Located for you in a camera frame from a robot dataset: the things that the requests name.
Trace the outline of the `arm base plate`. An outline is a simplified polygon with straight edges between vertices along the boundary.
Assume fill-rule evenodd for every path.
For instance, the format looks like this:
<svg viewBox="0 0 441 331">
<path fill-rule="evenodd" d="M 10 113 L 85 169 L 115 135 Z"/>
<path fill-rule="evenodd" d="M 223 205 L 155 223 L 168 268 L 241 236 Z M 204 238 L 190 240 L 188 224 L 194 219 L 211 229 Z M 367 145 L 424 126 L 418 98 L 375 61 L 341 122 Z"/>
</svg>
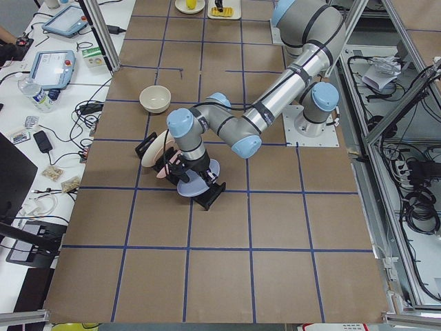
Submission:
<svg viewBox="0 0 441 331">
<path fill-rule="evenodd" d="M 280 30 L 272 23 L 272 21 L 269 21 L 269 23 L 271 28 L 272 43 L 277 46 L 283 46 L 284 43 L 281 39 Z"/>
<path fill-rule="evenodd" d="M 282 112 L 285 141 L 288 147 L 338 148 L 334 119 L 329 113 L 327 121 L 314 124 L 303 116 L 303 107 L 288 105 Z"/>
</svg>

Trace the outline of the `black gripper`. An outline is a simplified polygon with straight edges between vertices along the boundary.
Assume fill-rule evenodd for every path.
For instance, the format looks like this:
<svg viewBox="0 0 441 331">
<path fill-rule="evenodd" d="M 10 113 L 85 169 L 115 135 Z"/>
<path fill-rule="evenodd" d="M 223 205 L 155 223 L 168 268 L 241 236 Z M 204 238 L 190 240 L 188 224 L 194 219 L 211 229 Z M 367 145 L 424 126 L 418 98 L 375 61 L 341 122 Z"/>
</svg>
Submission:
<svg viewBox="0 0 441 331">
<path fill-rule="evenodd" d="M 211 186 L 216 182 L 218 175 L 212 172 L 209 168 L 210 157 L 205 151 L 203 156 L 197 160 L 187 160 L 178 151 L 175 156 L 177 159 L 172 160 L 172 155 L 167 157 L 164 154 L 164 166 L 166 166 L 166 178 L 174 185 L 178 184 L 178 180 L 182 180 L 185 183 L 189 182 L 189 176 L 186 175 L 188 170 L 193 170 L 200 178 L 204 180 L 207 186 Z"/>
</svg>

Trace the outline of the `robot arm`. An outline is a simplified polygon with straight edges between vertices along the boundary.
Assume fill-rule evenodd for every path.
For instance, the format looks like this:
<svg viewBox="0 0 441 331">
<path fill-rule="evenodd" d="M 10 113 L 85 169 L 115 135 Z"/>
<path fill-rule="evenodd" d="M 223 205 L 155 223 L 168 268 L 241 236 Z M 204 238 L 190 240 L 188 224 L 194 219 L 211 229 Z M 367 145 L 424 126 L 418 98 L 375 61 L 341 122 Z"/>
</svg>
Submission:
<svg viewBox="0 0 441 331">
<path fill-rule="evenodd" d="M 212 130 L 238 156 L 248 159 L 261 146 L 260 135 L 301 92 L 313 76 L 327 70 L 338 58 L 345 40 L 345 22 L 339 11 L 324 1 L 279 1 L 271 22 L 279 29 L 286 48 L 299 54 L 278 79 L 240 117 L 222 93 L 214 93 L 191 108 L 179 108 L 167 117 L 170 136 L 181 151 L 179 163 L 165 169 L 185 179 L 194 171 L 207 185 L 214 183 L 210 157 L 202 135 Z"/>
</svg>

